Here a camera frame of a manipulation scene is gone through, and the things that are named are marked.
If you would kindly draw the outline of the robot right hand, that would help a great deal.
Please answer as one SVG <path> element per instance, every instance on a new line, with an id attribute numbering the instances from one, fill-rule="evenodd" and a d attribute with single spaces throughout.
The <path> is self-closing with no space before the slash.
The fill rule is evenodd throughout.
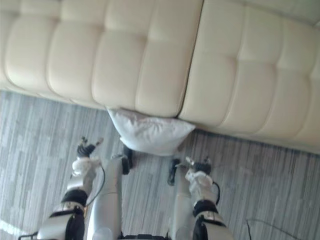
<path id="1" fill-rule="evenodd" d="M 208 157 L 203 161 L 196 161 L 190 156 L 186 156 L 185 160 L 174 159 L 172 162 L 174 168 L 177 168 L 178 166 L 185 166 L 195 172 L 204 172 L 206 175 L 210 175 L 212 171 L 212 165 Z"/>

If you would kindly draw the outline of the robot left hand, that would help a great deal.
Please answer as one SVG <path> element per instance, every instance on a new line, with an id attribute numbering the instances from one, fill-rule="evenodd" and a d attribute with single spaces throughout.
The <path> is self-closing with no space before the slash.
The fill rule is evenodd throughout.
<path id="1" fill-rule="evenodd" d="M 85 136 L 80 138 L 80 142 L 77 145 L 76 156 L 78 158 L 89 158 L 94 150 L 103 143 L 104 139 L 99 138 L 96 143 L 88 144 L 88 139 Z"/>

